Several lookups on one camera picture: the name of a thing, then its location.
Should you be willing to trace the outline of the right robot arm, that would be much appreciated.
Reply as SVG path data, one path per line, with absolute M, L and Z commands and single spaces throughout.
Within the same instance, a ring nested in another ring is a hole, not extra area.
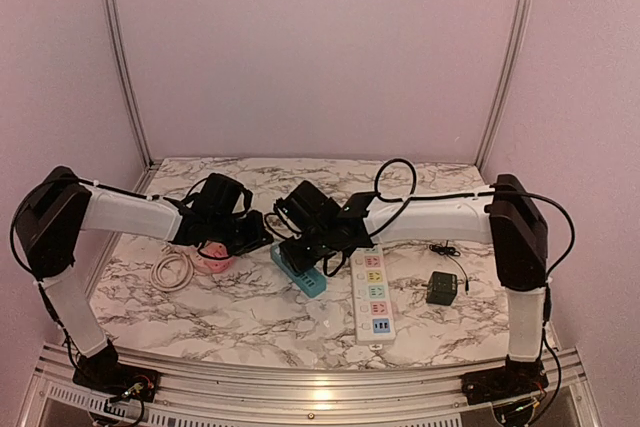
M 279 255 L 296 274 L 340 256 L 351 270 L 356 338 L 377 343 L 394 332 L 379 245 L 437 240 L 492 246 L 509 315 L 507 364 L 497 370 L 495 385 L 515 395 L 534 378 L 547 321 L 548 226 L 535 201 L 510 174 L 476 192 L 386 198 L 374 189 L 344 204 L 304 181 L 274 205 L 297 230 L 280 243 Z

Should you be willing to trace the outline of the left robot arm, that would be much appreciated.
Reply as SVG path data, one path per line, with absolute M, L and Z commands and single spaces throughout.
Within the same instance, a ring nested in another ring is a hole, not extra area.
M 16 263 L 36 281 L 69 346 L 76 349 L 71 357 L 76 371 L 102 390 L 116 392 L 126 383 L 126 370 L 72 272 L 80 233 L 124 233 L 197 249 L 218 243 L 226 250 L 218 259 L 226 261 L 273 241 L 252 199 L 243 184 L 219 173 L 174 199 L 82 179 L 58 166 L 16 208 L 9 245 Z

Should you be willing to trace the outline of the dark green cube socket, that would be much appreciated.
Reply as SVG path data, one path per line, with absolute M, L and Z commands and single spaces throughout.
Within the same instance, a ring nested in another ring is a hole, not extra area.
M 457 296 L 458 279 L 455 274 L 434 271 L 427 283 L 428 304 L 450 306 Z

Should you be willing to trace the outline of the teal power strip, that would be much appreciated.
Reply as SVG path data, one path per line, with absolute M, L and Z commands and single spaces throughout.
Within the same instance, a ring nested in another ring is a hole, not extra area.
M 285 262 L 280 253 L 280 244 L 273 244 L 270 248 L 271 260 L 284 272 L 287 277 L 308 297 L 316 298 L 326 291 L 326 278 L 315 268 L 304 273 L 296 274 Z

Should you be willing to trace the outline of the white long power strip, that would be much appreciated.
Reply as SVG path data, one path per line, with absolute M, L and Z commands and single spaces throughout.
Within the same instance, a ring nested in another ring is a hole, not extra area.
M 381 247 L 356 250 L 350 257 L 350 272 L 356 343 L 392 344 L 396 331 Z

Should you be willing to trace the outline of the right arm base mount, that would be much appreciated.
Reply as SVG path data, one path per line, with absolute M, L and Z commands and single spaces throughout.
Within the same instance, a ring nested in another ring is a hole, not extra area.
M 512 372 L 505 367 L 466 373 L 461 382 L 461 391 L 469 405 L 510 399 L 545 390 L 549 386 L 544 371 Z

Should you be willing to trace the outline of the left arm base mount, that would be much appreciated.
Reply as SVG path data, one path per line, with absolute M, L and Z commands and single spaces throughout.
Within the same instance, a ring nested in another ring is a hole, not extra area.
M 159 380 L 156 370 L 121 363 L 101 369 L 78 367 L 73 375 L 76 385 L 109 394 L 111 402 L 135 399 L 151 403 Z

